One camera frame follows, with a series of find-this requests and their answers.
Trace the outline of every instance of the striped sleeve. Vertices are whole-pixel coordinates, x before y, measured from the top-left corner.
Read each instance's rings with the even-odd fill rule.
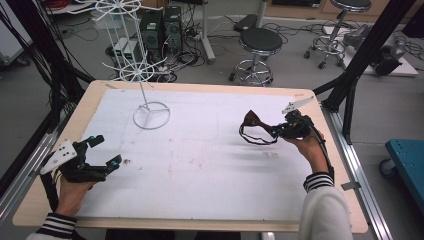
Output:
[[[334,180],[326,172],[313,173],[307,176],[303,183],[303,188],[305,188],[306,192],[323,186],[334,187]]]
[[[37,233],[54,236],[61,239],[71,239],[77,223],[76,218],[49,213]]]

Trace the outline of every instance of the black pole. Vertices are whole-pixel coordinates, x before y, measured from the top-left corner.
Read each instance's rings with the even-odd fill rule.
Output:
[[[346,70],[338,78],[313,90],[314,93],[318,95],[333,88],[330,96],[322,102],[322,106],[334,112],[338,111],[340,104],[346,98],[342,133],[349,144],[352,144],[350,139],[350,128],[352,125],[356,85],[365,69],[373,58],[377,56],[378,51],[396,29],[400,21],[405,17],[415,1],[416,0],[391,0],[371,28],[371,31],[352,58]]]

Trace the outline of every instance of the white wire stand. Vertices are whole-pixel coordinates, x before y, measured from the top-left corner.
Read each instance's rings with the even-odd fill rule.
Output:
[[[153,77],[155,74],[169,74],[169,72],[156,72],[155,67],[157,65],[165,62],[166,59],[159,61],[154,64],[150,64],[147,62],[147,50],[145,50],[142,40],[142,35],[140,31],[140,19],[137,18],[136,11],[138,9],[151,9],[151,10],[161,10],[162,8],[149,8],[141,5],[140,0],[132,0],[132,1],[124,1],[124,0],[114,0],[113,2],[108,2],[107,0],[99,0],[99,1],[80,1],[76,0],[79,3],[93,3],[91,8],[83,9],[80,11],[69,12],[71,14],[78,14],[82,12],[97,10],[102,15],[97,19],[93,19],[94,21],[99,21],[103,17],[110,17],[112,23],[114,22],[114,17],[116,15],[120,16],[123,29],[125,33],[126,39],[130,40],[130,35],[128,34],[128,28],[125,23],[124,16],[130,16],[134,20],[134,25],[136,29],[136,36],[138,40],[137,46],[135,46],[135,51],[130,51],[131,58],[128,59],[128,56],[124,56],[124,53],[121,53],[121,56],[118,56],[116,51],[113,51],[115,58],[117,61],[117,66],[109,66],[105,63],[102,63],[104,66],[111,68],[117,71],[117,77],[112,79],[111,81],[123,80],[128,82],[127,87],[133,82],[139,82],[141,92],[143,95],[144,104],[141,104],[139,108],[134,112],[133,121],[134,123],[146,130],[158,129],[164,126],[171,118],[171,110],[168,106],[161,102],[148,102],[146,98],[146,94],[143,88],[143,82],[147,83],[150,87],[153,88],[152,85],[148,82],[148,80]],[[123,49],[124,46],[120,46],[121,42],[119,41],[118,29],[116,27],[109,27],[106,21],[107,33],[109,36],[109,40],[111,46],[118,44],[120,49]]]

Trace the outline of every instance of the metal stool legs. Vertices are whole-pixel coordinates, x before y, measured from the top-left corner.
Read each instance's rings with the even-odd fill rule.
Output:
[[[252,85],[270,84],[274,78],[271,69],[262,61],[259,61],[260,56],[254,54],[252,60],[241,61],[234,67],[234,72],[230,75],[230,81],[239,80],[239,85],[244,83]]]
[[[324,61],[322,61],[318,68],[323,69],[325,68],[325,65],[327,63],[327,58],[329,56],[339,56],[339,59],[337,60],[336,65],[342,66],[343,65],[343,59],[345,57],[345,46],[343,43],[339,40],[337,40],[337,35],[339,33],[340,27],[343,24],[343,19],[346,16],[347,10],[343,10],[339,15],[339,21],[334,26],[333,31],[330,35],[321,35],[314,39],[312,46],[306,50],[305,54],[303,55],[305,58],[309,58],[311,54],[311,50],[320,50],[321,52],[326,53]]]

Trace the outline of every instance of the metal rail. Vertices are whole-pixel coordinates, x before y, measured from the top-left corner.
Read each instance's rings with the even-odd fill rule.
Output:
[[[9,188],[0,199],[0,225],[9,215],[10,211],[16,204],[22,200],[22,197],[28,192],[30,186],[35,180],[34,172],[40,166],[42,160],[49,154],[58,138],[58,129],[56,128],[51,134],[45,134],[40,143],[37,145],[31,157],[22,167],[19,174],[10,184]]]
[[[359,162],[358,156],[356,155],[355,149],[350,145],[342,133],[343,121],[338,113],[333,113],[327,109],[322,109],[324,116],[327,118],[328,126],[332,129],[332,133],[336,135],[339,140],[340,147],[343,151],[344,160],[349,168],[349,174],[351,174],[351,181],[358,182],[361,186],[355,189],[356,195],[367,213],[368,221],[372,224],[373,231],[379,240],[391,240],[392,235],[384,220],[383,214],[380,211],[380,207],[372,193],[371,187],[362,169],[361,163]]]

